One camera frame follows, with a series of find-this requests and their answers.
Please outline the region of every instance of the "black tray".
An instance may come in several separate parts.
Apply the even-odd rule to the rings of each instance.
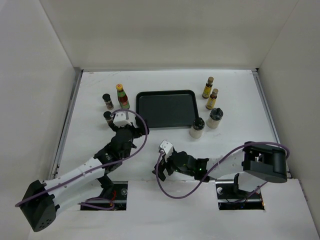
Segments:
[[[191,90],[139,92],[135,110],[147,120],[149,128],[190,127],[199,117]]]

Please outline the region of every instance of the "white bottle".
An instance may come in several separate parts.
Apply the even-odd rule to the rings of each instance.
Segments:
[[[201,117],[196,118],[190,128],[191,137],[199,139],[205,129],[205,125],[205,121]]]
[[[206,124],[211,129],[216,129],[224,115],[224,112],[221,110],[221,108],[214,108],[211,110],[208,120],[206,121]]]

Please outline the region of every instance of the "bottle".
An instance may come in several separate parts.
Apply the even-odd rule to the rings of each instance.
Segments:
[[[122,84],[117,84],[115,88],[117,90],[118,101],[120,103],[121,108],[129,109],[130,108],[129,100],[126,92],[124,91],[124,87],[122,86]]]
[[[114,122],[114,119],[111,117],[111,112],[110,111],[105,111],[103,114],[104,119],[108,124],[112,124]]]
[[[106,94],[103,94],[102,99],[104,100],[104,103],[105,103],[106,108],[107,108],[108,110],[114,109],[114,105],[113,105],[113,103],[112,103],[112,101],[111,101],[110,94],[107,94],[107,93],[106,93]]]
[[[191,137],[199,139],[205,129],[205,125],[205,121],[201,117],[196,118],[189,131]]]
[[[214,82],[214,78],[212,76],[210,76],[208,78],[208,82],[205,84],[205,87],[204,87],[204,90],[203,90],[203,93],[202,93],[202,97],[204,99],[207,99],[209,98],[210,96],[210,93],[211,93],[211,89],[212,89],[212,83]]]
[[[211,129],[216,129],[224,116],[224,112],[221,108],[214,108],[211,110],[208,120],[206,124]]]
[[[215,103],[218,97],[218,92],[219,90],[214,88],[209,99],[208,102],[206,103],[205,107],[209,110],[213,109],[215,107]]]

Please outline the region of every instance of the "white table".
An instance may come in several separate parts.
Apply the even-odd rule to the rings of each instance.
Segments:
[[[63,212],[45,230],[31,232],[29,239],[318,240],[297,180],[264,186],[261,191],[265,211],[219,211],[214,183],[203,184],[188,198],[174,200],[160,191],[151,173],[162,140],[170,141],[177,151],[186,151],[196,158],[219,157],[246,141],[276,140],[250,70],[84,73],[58,175],[83,164],[114,136],[103,117],[107,109],[102,95],[109,93],[115,109],[119,108],[116,84],[123,84],[131,110],[135,110],[139,92],[193,90],[199,116],[206,120],[210,111],[205,108],[207,100],[201,94],[209,76],[214,77],[213,87],[219,89],[216,106],[224,112],[217,129],[206,127],[197,140],[191,138],[185,128],[151,129],[142,152],[108,175],[113,181],[129,181],[126,211],[84,212],[74,207]],[[134,143],[139,147],[142,141],[143,138],[135,139]],[[196,182],[190,179],[175,173],[163,186],[170,194],[181,196],[195,186]]]
[[[154,180],[151,171],[162,140],[168,140],[177,151],[186,151],[196,158],[220,157],[246,141],[276,140],[250,70],[86,72],[77,94],[58,175],[83,164],[115,135],[103,117],[107,108],[102,95],[109,93],[115,109],[120,108],[116,84],[123,84],[131,110],[136,109],[139,92],[192,90],[199,116],[206,121],[210,111],[205,107],[207,100],[201,95],[209,76],[214,77],[213,87],[219,89],[215,106],[224,113],[219,127],[214,130],[206,127],[200,139],[192,138],[188,129],[151,129],[144,150],[108,175],[113,181]],[[142,137],[134,140],[137,146],[142,142]],[[192,178],[177,173],[170,179]]]

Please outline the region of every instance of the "gold cap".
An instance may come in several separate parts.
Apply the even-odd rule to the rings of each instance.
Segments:
[[[115,86],[115,88],[118,90],[118,91],[122,91],[123,89],[124,89],[124,87],[122,86],[122,84],[117,84],[116,86]]]
[[[217,88],[214,88],[212,90],[212,95],[217,96],[218,95],[219,90]]]
[[[210,77],[208,78],[208,83],[212,84],[213,82],[214,82],[214,78],[213,78],[212,76],[210,76]]]

